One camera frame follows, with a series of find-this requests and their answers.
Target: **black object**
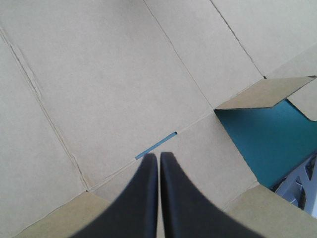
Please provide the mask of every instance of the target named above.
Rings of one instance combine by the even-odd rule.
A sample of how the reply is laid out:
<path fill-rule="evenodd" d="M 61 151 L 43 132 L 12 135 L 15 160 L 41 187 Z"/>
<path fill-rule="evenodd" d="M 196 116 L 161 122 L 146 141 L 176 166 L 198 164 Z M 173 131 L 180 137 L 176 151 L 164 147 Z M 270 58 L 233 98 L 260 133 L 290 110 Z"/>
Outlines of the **black object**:
<path fill-rule="evenodd" d="M 170 152 L 160 156 L 160 187 L 166 238 L 262 237 L 210 203 Z"/>
<path fill-rule="evenodd" d="M 147 154 L 120 196 L 73 238 L 155 238 L 158 163 Z"/>

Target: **teal floor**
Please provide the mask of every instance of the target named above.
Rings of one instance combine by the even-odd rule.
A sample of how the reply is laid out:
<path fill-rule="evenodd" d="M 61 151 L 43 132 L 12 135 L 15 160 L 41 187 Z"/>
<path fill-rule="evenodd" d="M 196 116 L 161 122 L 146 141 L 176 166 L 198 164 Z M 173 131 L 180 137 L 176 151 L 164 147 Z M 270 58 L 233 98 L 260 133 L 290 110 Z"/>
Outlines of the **teal floor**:
<path fill-rule="evenodd" d="M 317 121 L 287 100 L 271 109 L 216 111 L 258 178 L 270 188 L 317 149 Z"/>

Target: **crease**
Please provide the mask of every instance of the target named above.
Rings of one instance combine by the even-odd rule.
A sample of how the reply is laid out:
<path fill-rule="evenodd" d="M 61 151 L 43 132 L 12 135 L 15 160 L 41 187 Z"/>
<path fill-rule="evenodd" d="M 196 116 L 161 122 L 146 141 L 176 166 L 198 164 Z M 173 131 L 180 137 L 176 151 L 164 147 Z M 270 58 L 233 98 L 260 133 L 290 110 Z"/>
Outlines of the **crease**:
<path fill-rule="evenodd" d="M 200 86 L 198 85 L 197 81 L 194 79 L 193 75 L 191 74 L 191 72 L 189 71 L 189 69 L 187 68 L 186 64 L 184 63 L 184 61 L 182 60 L 182 58 L 180 57 L 179 53 L 177 52 L 174 44 L 172 43 L 170 37 L 168 36 L 168 34 L 165 32 L 165 30 L 163 29 L 162 25 L 160 24 L 159 20 L 154 16 L 152 10 L 150 9 L 150 7 L 148 6 L 148 4 L 146 3 L 146 0 L 143 0 L 145 6 L 147 7 L 148 11 L 150 12 L 150 14 L 152 15 L 152 17 L 154 18 L 154 20 L 157 22 L 159 28 L 161 29 L 161 31 L 164 33 L 165 37 L 167 38 L 168 42 L 170 43 L 170 45 L 172 46 L 175 54 L 177 55 L 178 59 L 181 61 L 182 65 L 185 67 L 187 73 L 189 74 L 189 76 L 191 77 L 191 79 L 194 81 L 194 83 L 196 84 L 197 88 L 199 89 L 200 93 L 202 94 L 202 96 L 204 97 L 204 99 L 206 100 L 206 102 L 208 103 L 208 105 L 210 106 L 211 109 L 213 109 L 211 103 L 209 102 L 209 100 L 207 99 L 207 97 L 205 96 L 205 94 L 203 93 L 202 89 L 200 88 Z"/>
<path fill-rule="evenodd" d="M 223 211 L 226 211 L 226 209 L 228 209 L 228 207 L 234 202 L 236 201 L 243 193 L 245 193 L 246 191 L 256 187 L 259 185 L 259 182 L 257 180 L 254 180 L 246 189 L 243 190 L 243 192 L 237 194 L 236 196 L 234 196 L 232 199 L 230 199 L 229 201 L 227 201 L 224 206 L 222 207 Z"/>
<path fill-rule="evenodd" d="M 115 178 L 116 176 L 118 176 L 119 174 L 121 174 L 122 172 L 124 172 L 126 169 L 128 169 L 129 167 L 131 167 L 133 164 L 135 164 L 137 161 L 139 160 L 132 160 L 129 163 L 127 163 L 126 165 L 124 165 L 123 167 L 121 167 L 120 169 L 118 169 L 117 171 L 115 171 L 114 173 L 112 173 L 111 175 L 106 176 L 105 178 L 103 178 L 100 182 L 98 182 L 97 184 L 95 184 L 94 186 L 92 186 L 88 191 L 89 192 L 94 192 L 96 191 L 98 188 L 104 186 L 105 184 L 107 184 L 108 182 L 110 182 L 113 178 Z"/>
<path fill-rule="evenodd" d="M 16 53 L 15 49 L 17 49 L 17 47 L 14 47 L 13 44 L 11 42 L 9 42 L 8 40 L 8 37 L 6 36 L 5 34 L 5 31 L 4 29 L 0 26 L 0 35 L 1 35 L 1 38 L 4 40 L 4 42 L 7 44 L 13 58 L 15 59 L 18 67 L 20 68 L 20 71 L 21 73 L 23 74 L 27 84 L 29 85 L 29 87 L 31 88 L 32 92 L 33 92 L 33 95 L 36 99 L 36 101 L 38 102 L 42 112 L 44 113 L 46 119 L 48 120 L 52 130 L 54 131 L 57 139 L 59 140 L 60 144 L 62 145 L 65 153 L 67 154 L 67 156 L 69 157 L 69 159 L 71 160 L 73 166 L 75 167 L 79 177 L 80 177 L 80 180 L 82 182 L 82 185 L 85 187 L 86 190 L 88 190 L 88 185 L 87 185 L 87 182 L 86 182 L 86 179 L 85 177 L 83 176 L 80 168 L 79 168 L 79 165 L 76 161 L 76 159 L 71 155 L 68 147 L 66 146 L 66 143 L 64 141 L 64 139 L 62 138 L 61 134 L 59 133 L 57 127 L 55 126 L 55 124 L 53 123 L 53 120 L 52 118 L 50 117 L 49 113 L 47 112 L 42 100 L 41 100 L 41 91 L 37 88 L 36 84 L 34 83 L 34 79 L 32 80 L 31 79 L 31 76 L 28 74 L 28 70 L 26 69 L 27 67 L 29 68 L 29 66 L 26 64 L 24 66 L 24 62 L 25 60 L 21 60 L 18 56 L 18 54 Z"/>
<path fill-rule="evenodd" d="M 216 5 L 214 4 L 214 2 L 212 0 L 210 0 L 211 4 L 214 6 L 214 8 L 216 9 L 216 11 L 219 13 L 219 15 L 221 16 L 221 18 L 223 19 L 223 21 L 226 23 L 226 25 L 228 26 L 229 30 L 231 31 L 231 33 L 233 34 L 233 36 L 236 38 L 236 40 L 238 41 L 239 45 L 241 46 L 241 48 L 243 49 L 243 51 L 247 54 L 247 56 L 249 57 L 249 59 L 251 60 L 252 64 L 254 65 L 254 67 L 257 69 L 257 71 L 259 72 L 260 75 L 262 75 L 262 77 L 264 77 L 264 74 L 261 73 L 260 69 L 258 68 L 258 66 L 256 65 L 256 63 L 254 62 L 253 58 L 251 57 L 251 55 L 247 52 L 247 50 L 245 49 L 245 47 L 243 46 L 243 44 L 241 43 L 241 41 L 239 40 L 239 38 L 237 37 L 237 35 L 235 34 L 235 32 L 232 30 L 231 26 L 229 25 L 229 23 L 227 22 L 227 20 L 224 18 L 224 16 L 222 15 L 222 13 L 220 12 L 220 10 L 216 7 Z"/>
<path fill-rule="evenodd" d="M 205 119 L 206 117 L 210 116 L 211 114 L 213 114 L 213 111 L 208 112 L 208 113 L 198 117 L 198 119 L 196 119 L 194 122 L 190 123 L 188 126 L 185 126 L 184 128 L 178 130 L 177 134 L 183 133 L 184 131 L 186 131 L 190 127 L 194 126 L 195 124 L 199 123 L 201 120 Z"/>

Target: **cardboard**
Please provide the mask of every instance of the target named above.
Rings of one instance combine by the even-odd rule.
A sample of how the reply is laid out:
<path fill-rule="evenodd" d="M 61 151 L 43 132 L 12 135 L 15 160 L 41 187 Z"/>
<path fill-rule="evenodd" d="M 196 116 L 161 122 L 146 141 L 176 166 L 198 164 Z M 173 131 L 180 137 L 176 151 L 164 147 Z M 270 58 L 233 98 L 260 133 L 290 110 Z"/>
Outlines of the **cardboard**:
<path fill-rule="evenodd" d="M 211 111 L 143 1 L 0 5 L 7 38 L 88 187 Z"/>
<path fill-rule="evenodd" d="M 316 75 L 317 44 L 297 55 L 268 74 L 268 77 L 298 77 L 303 74 Z M 297 107 L 308 119 L 317 120 L 317 80 L 302 87 L 288 97 L 288 100 Z"/>
<path fill-rule="evenodd" d="M 0 37 L 0 237 L 12 237 L 85 190 Z"/>
<path fill-rule="evenodd" d="M 257 184 L 256 177 L 243 160 L 215 114 L 178 133 L 152 153 L 172 151 L 197 188 L 216 206 L 224 207 L 232 199 Z M 137 169 L 126 169 L 95 193 L 105 199 L 119 195 Z"/>
<path fill-rule="evenodd" d="M 316 76 L 262 79 L 222 103 L 216 110 L 271 108 L 316 79 Z"/>
<path fill-rule="evenodd" d="M 314 0 L 212 2 L 264 75 L 317 42 Z"/>
<path fill-rule="evenodd" d="M 315 237 L 317 221 L 267 188 L 242 193 L 225 211 L 266 238 Z"/>
<path fill-rule="evenodd" d="M 84 192 L 32 224 L 15 238 L 70 237 L 92 222 L 108 206 L 108 201 Z"/>
<path fill-rule="evenodd" d="M 85 189 L 114 201 L 137 169 L 135 156 L 174 131 L 154 153 L 172 151 L 210 201 L 232 205 L 258 182 L 212 109 L 250 85 L 248 100 L 239 102 L 239 94 L 227 104 L 273 106 L 312 80 L 254 84 L 317 41 L 312 1 L 287 8 L 250 0 L 0 5 L 0 237 Z M 314 117 L 298 97 L 289 98 Z M 84 193 L 19 237 L 57 236 L 49 224 L 68 236 L 107 206 L 94 201 Z M 71 228 L 60 223 L 66 218 Z M 162 237 L 161 213 L 158 220 Z"/>
<path fill-rule="evenodd" d="M 209 0 L 145 0 L 215 108 L 262 78 Z"/>

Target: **open box flap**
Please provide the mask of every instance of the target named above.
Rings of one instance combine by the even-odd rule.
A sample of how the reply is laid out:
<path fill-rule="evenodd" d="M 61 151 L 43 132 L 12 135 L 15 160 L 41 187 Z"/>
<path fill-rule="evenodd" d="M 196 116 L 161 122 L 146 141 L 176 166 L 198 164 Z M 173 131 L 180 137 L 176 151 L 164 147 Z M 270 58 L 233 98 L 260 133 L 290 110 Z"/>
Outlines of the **open box flap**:
<path fill-rule="evenodd" d="M 317 80 L 305 85 L 287 99 L 309 120 L 317 121 Z"/>
<path fill-rule="evenodd" d="M 262 79 L 222 103 L 216 110 L 271 108 L 314 79 L 316 76 Z"/>

